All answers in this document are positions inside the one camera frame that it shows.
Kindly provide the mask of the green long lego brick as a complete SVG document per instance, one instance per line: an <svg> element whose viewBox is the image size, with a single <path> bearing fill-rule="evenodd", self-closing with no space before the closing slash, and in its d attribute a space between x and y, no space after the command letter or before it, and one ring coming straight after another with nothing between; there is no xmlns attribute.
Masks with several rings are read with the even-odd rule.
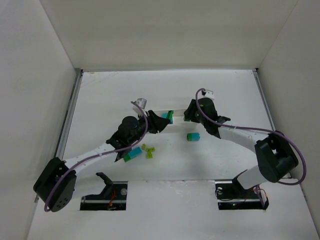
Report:
<svg viewBox="0 0 320 240"><path fill-rule="evenodd" d="M170 120L170 124L173 124L173 114L174 114L174 111L169 110L166 115L166 118Z"/></svg>

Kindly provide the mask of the green square lego brick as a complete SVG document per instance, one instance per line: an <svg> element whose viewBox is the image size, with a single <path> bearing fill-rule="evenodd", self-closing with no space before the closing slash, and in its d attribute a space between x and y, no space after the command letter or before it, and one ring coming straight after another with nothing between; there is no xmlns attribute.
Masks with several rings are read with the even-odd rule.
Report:
<svg viewBox="0 0 320 240"><path fill-rule="evenodd" d="M188 133L187 134L187 141L192 142L193 141L193 133Z"/></svg>

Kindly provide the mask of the blue square lego brick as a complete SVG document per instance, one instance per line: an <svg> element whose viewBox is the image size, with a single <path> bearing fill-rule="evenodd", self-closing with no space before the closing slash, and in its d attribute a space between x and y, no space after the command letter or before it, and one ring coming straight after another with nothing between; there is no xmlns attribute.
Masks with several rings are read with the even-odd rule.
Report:
<svg viewBox="0 0 320 240"><path fill-rule="evenodd" d="M198 132L194 132L192 134L192 141L196 142L200 140L200 134Z"/></svg>

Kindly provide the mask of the teal oval lego piece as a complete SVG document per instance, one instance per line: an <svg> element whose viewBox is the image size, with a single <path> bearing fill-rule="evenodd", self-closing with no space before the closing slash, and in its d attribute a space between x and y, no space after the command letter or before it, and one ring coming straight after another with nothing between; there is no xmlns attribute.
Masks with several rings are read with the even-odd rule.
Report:
<svg viewBox="0 0 320 240"><path fill-rule="evenodd" d="M168 113L168 112L165 112L165 113L163 113L163 114L161 115L161 117L162 117L162 118L165 118L165 119L168 119L168 118L169 118L168 115L169 115L169 113Z"/></svg>

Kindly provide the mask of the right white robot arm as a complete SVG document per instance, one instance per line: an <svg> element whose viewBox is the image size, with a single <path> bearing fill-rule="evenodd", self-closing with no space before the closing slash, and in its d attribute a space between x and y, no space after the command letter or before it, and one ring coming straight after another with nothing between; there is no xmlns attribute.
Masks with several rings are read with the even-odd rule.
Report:
<svg viewBox="0 0 320 240"><path fill-rule="evenodd" d="M222 126L231 119L218 115L213 100L208 97L192 99L184 112L184 120L202 124L208 134L233 142L255 154L257 165L232 180L240 189L248 190L265 182L277 183L299 164L290 144L280 132L265 134L236 126Z"/></svg>

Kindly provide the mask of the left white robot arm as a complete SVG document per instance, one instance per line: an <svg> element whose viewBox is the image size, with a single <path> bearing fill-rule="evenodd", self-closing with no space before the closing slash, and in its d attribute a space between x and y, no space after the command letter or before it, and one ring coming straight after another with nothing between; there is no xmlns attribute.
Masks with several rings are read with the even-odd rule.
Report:
<svg viewBox="0 0 320 240"><path fill-rule="evenodd" d="M108 156L112 163L123 159L147 133L160 133L170 123L170 118L160 117L152 110L138 117L127 116L117 131L96 149L67 160L59 157L49 160L33 186L34 192L44 202L44 211L60 211L70 202L77 173L84 168Z"/></svg>

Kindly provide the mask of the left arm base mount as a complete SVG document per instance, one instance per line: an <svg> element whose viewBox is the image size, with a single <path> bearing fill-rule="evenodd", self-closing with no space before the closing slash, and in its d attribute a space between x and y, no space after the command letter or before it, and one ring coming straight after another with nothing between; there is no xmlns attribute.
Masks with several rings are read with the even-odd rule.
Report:
<svg viewBox="0 0 320 240"><path fill-rule="evenodd" d="M112 181L103 172L96 175L103 180L104 188L99 194L83 196L80 211L125 211L127 208L128 182Z"/></svg>

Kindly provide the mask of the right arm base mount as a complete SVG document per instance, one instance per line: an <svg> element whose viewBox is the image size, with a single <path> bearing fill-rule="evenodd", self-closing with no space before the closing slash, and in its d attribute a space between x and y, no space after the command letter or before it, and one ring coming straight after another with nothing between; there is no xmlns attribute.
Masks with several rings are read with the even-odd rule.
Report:
<svg viewBox="0 0 320 240"><path fill-rule="evenodd" d="M263 210L269 207L269 198L260 186L244 189L231 180L215 182L214 194L219 210Z"/></svg>

